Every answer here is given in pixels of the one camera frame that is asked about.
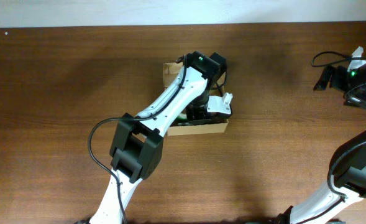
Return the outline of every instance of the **black cable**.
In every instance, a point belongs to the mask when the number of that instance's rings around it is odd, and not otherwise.
[[[296,224],[303,224],[303,223],[306,223],[306,222],[310,222],[310,221],[313,221],[323,215],[325,215],[326,213],[330,212],[333,208],[335,208],[336,206],[338,206],[340,203],[344,202],[344,198],[340,198],[336,203],[334,203],[333,205],[331,205],[329,208],[327,208],[327,210],[321,212],[320,214],[314,216],[314,217],[311,217],[309,219],[306,219],[304,221],[301,221],[301,222],[298,222]]]
[[[145,121],[148,119],[153,119],[154,117],[156,117],[158,114],[162,113],[163,110],[165,110],[165,108],[173,101],[173,99],[176,97],[176,95],[178,94],[178,92],[184,88],[183,84],[184,84],[184,80],[186,77],[186,73],[187,73],[187,57],[186,55],[183,56],[184,57],[184,72],[183,72],[183,78],[181,79],[180,84],[178,85],[178,88],[176,90],[176,92],[172,95],[172,97],[165,103],[165,105],[156,113],[151,114],[150,116],[146,117],[146,118],[140,118],[140,117],[136,117],[136,118],[125,118],[125,117],[117,117],[117,118],[108,118],[105,120],[100,121],[99,123],[97,123],[93,129],[91,130],[90,134],[89,134],[89,139],[88,139],[88,149],[89,149],[89,155],[90,157],[93,159],[93,161],[95,161],[95,163],[97,163],[97,165],[99,165],[101,168],[103,168],[105,171],[107,171],[108,173],[110,173],[116,180],[116,187],[117,187],[117,194],[118,194],[118,202],[119,202],[119,206],[121,208],[122,211],[122,219],[123,222],[125,224],[127,224],[127,219],[126,219],[126,214],[125,214],[125,210],[122,204],[122,199],[121,199],[121,182],[119,181],[119,178],[110,170],[108,169],[106,166],[104,166],[104,164],[102,164],[100,161],[97,160],[97,158],[93,155],[93,151],[91,149],[91,140],[93,138],[93,134],[94,132],[103,124],[111,122],[111,121],[119,121],[119,120],[129,120],[129,121]]]
[[[216,89],[219,90],[220,96],[222,97],[222,91],[221,91],[222,85],[216,83],[216,86],[217,86]]]
[[[220,86],[216,82],[217,87],[213,87],[212,90],[217,90],[218,88],[223,87],[226,83],[227,83],[227,70],[226,70],[226,76],[224,77],[224,82]]]
[[[321,64],[321,65],[315,65],[314,64],[315,59],[317,59],[319,56],[324,55],[324,54],[334,54],[334,55],[338,55],[338,56],[340,56],[344,59],[337,60],[337,61],[334,61],[334,62],[325,63],[325,64]],[[325,52],[318,53],[313,57],[313,60],[311,61],[311,66],[312,67],[326,67],[326,66],[329,66],[329,65],[334,65],[334,64],[338,64],[338,63],[342,63],[342,62],[351,62],[353,60],[366,60],[366,57],[352,57],[350,55],[344,55],[344,54],[340,54],[338,52],[325,51]]]

